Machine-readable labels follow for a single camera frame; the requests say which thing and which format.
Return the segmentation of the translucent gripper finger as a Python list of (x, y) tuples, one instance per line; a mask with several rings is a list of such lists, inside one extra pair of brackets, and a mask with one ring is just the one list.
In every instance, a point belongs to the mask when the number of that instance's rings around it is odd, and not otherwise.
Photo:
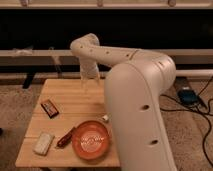
[(86, 89), (87, 88), (87, 79), (81, 79), (81, 87), (83, 89)]
[(94, 81), (97, 84), (97, 86), (100, 87), (100, 76), (99, 75), (94, 78)]

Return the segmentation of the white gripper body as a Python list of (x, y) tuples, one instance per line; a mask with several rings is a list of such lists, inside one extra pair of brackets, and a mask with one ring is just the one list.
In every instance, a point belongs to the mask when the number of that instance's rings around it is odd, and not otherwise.
[(80, 75), (82, 79), (98, 79), (99, 69), (97, 63), (89, 58), (80, 58)]

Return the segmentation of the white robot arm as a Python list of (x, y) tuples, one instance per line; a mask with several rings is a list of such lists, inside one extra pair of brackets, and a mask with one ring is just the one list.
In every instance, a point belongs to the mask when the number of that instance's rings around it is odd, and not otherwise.
[(102, 46), (94, 34), (70, 44), (84, 74), (109, 66), (104, 81), (122, 171), (177, 171), (159, 107), (159, 96), (176, 77), (168, 55), (151, 50)]

